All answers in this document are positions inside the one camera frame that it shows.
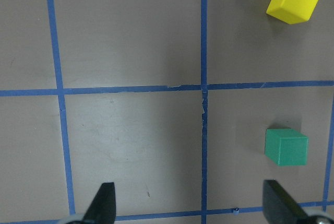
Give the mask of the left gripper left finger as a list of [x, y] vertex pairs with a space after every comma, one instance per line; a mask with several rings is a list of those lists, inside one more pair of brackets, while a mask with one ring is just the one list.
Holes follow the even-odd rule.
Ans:
[[114, 182], [102, 183], [82, 218], [82, 223], [113, 224], [116, 219]]

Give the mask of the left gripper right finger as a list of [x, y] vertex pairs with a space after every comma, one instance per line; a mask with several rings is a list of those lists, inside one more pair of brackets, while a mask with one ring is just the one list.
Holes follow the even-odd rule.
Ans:
[[262, 202], [268, 223], [333, 223], [324, 211], [303, 209], [276, 180], [263, 181]]

